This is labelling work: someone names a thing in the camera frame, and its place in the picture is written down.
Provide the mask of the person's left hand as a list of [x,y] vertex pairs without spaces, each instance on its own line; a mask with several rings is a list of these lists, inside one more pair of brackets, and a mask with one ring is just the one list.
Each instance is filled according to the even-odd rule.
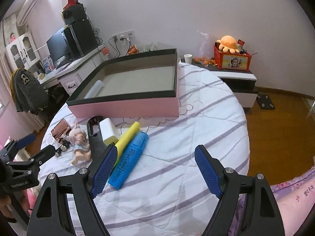
[[14,218],[11,211],[8,209],[8,205],[11,204],[11,199],[8,195],[5,195],[4,193],[1,193],[0,195],[0,210],[2,214],[6,218]]

